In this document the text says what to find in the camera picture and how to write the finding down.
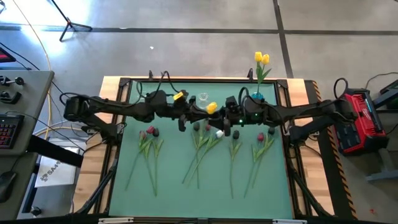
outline yellow cable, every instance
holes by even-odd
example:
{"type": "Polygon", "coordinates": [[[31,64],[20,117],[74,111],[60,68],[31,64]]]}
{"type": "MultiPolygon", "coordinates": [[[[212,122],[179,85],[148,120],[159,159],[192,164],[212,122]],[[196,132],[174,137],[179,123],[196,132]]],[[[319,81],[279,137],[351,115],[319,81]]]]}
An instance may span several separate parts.
{"type": "MultiPolygon", "coordinates": [[[[51,71],[51,64],[50,64],[49,55],[47,54],[47,51],[45,50],[44,45],[43,45],[42,41],[40,40],[39,35],[37,35],[37,33],[36,33],[35,29],[33,28],[32,24],[31,24],[31,23],[29,22],[29,20],[26,18],[24,12],[22,12],[22,10],[21,10],[20,7],[18,6],[18,4],[15,2],[15,0],[12,0],[12,1],[13,1],[14,4],[17,6],[19,12],[21,12],[21,14],[24,16],[26,22],[29,24],[29,26],[30,26],[30,28],[32,29],[33,33],[35,34],[35,36],[36,36],[37,39],[39,40],[40,45],[41,45],[42,48],[43,48],[43,51],[44,51],[44,54],[45,54],[45,58],[47,59],[47,65],[49,66],[49,71],[51,71]]],[[[47,129],[46,129],[46,132],[45,132],[45,138],[44,138],[44,139],[47,139],[47,136],[48,136],[49,130],[50,130],[50,128],[49,128],[48,126],[50,126],[50,121],[52,120],[52,115],[51,115],[51,101],[50,101],[50,91],[51,91],[51,86],[50,86],[50,88],[49,88],[49,90],[48,90],[48,92],[47,92],[47,94],[48,94],[48,102],[49,102],[49,120],[47,121],[47,129]]]]}
{"type": "MultiPolygon", "coordinates": [[[[52,128],[52,129],[54,129],[54,130],[58,130],[58,129],[71,129],[71,130],[74,130],[74,131],[81,131],[81,129],[78,129],[78,128],[71,128],[71,127],[55,127],[55,128],[52,128]]],[[[37,133],[36,136],[40,136],[40,135],[42,135],[42,134],[45,134],[46,132],[47,132],[47,130],[41,131],[41,132],[37,133]]]]}

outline gray floor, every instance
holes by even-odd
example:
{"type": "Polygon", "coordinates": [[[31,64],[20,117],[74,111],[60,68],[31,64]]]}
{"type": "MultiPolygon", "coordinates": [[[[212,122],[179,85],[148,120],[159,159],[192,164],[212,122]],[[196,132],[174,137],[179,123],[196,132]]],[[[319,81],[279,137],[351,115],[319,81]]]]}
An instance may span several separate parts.
{"type": "MultiPolygon", "coordinates": [[[[155,74],[168,70],[173,76],[243,77],[254,66],[253,53],[258,50],[271,55],[270,77],[287,76],[278,34],[69,32],[61,43],[60,32],[40,31],[43,26],[65,24],[50,1],[16,1],[35,25],[49,53],[55,83],[64,91],[97,95],[104,75],[146,75],[149,70],[155,74]]],[[[4,2],[7,10],[0,14],[0,25],[26,24],[14,3],[4,2]]],[[[73,22],[93,27],[277,29],[272,0],[57,2],[73,22]]],[[[279,0],[279,6],[288,30],[398,30],[398,2],[393,0],[279,0]]],[[[29,26],[0,30],[0,41],[40,69],[48,69],[29,26]]],[[[286,43],[294,77],[316,80],[324,99],[333,98],[333,83],[339,77],[346,77],[350,87],[361,88],[371,76],[398,71],[396,35],[286,35],[286,43]]],[[[369,89],[375,95],[396,78],[378,78],[369,89]]],[[[57,98],[59,93],[54,89],[52,95],[57,98]]],[[[40,118],[47,116],[45,107],[40,118]]],[[[54,122],[60,120],[56,109],[53,116],[54,122]]],[[[397,120],[382,119],[386,129],[397,120]]],[[[396,150],[396,142],[392,138],[389,150],[396,150]]],[[[364,179],[378,171],[377,157],[342,160],[358,217],[398,223],[398,181],[369,184],[364,179]]],[[[40,189],[35,204],[43,208],[43,216],[63,215],[69,208],[66,194],[72,190],[40,189]],[[59,196],[48,201],[43,197],[47,191],[59,196]]]]}

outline camera stand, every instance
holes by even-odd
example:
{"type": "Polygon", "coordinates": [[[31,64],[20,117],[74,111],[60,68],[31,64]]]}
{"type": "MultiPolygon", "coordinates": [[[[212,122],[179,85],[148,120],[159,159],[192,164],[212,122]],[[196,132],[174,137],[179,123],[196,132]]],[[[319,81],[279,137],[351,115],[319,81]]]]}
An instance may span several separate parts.
{"type": "Polygon", "coordinates": [[[54,4],[54,6],[58,9],[58,11],[60,12],[60,14],[62,15],[62,17],[65,19],[65,21],[67,22],[67,26],[65,27],[65,29],[63,30],[61,37],[60,37],[60,41],[62,42],[63,36],[65,35],[65,33],[67,32],[67,30],[69,28],[72,28],[73,30],[75,30],[75,27],[83,27],[83,28],[87,28],[89,30],[92,30],[93,28],[91,26],[86,26],[86,25],[82,25],[82,24],[77,24],[72,22],[67,16],[65,16],[63,14],[63,12],[61,11],[61,9],[58,7],[57,3],[55,3],[55,0],[51,0],[52,3],[54,4]]]}

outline gray table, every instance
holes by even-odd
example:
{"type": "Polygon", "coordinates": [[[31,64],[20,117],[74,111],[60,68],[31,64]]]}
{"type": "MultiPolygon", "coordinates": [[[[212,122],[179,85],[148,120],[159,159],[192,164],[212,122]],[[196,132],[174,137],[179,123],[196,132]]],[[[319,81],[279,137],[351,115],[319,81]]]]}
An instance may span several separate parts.
{"type": "MultiPolygon", "coordinates": [[[[11,80],[15,79],[15,77],[22,77],[25,80],[24,86],[16,84],[0,86],[0,92],[8,91],[10,95],[13,95],[15,91],[18,91],[22,94],[21,99],[15,105],[0,103],[0,113],[13,110],[38,118],[54,73],[45,71],[0,71],[0,75],[6,76],[11,80]]],[[[0,149],[0,173],[9,171],[18,156],[26,152],[35,125],[35,119],[25,116],[22,129],[13,149],[0,149]]],[[[11,197],[7,202],[0,203],[0,220],[17,218],[37,156],[37,153],[28,152],[19,159],[14,168],[18,176],[14,183],[11,197]]]]}

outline keyboard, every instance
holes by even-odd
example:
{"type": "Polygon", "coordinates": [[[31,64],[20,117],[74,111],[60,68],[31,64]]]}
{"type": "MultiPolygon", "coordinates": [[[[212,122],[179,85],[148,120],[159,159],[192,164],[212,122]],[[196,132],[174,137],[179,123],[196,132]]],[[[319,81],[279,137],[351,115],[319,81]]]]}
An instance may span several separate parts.
{"type": "Polygon", "coordinates": [[[0,114],[0,149],[12,149],[25,116],[0,114]]]}

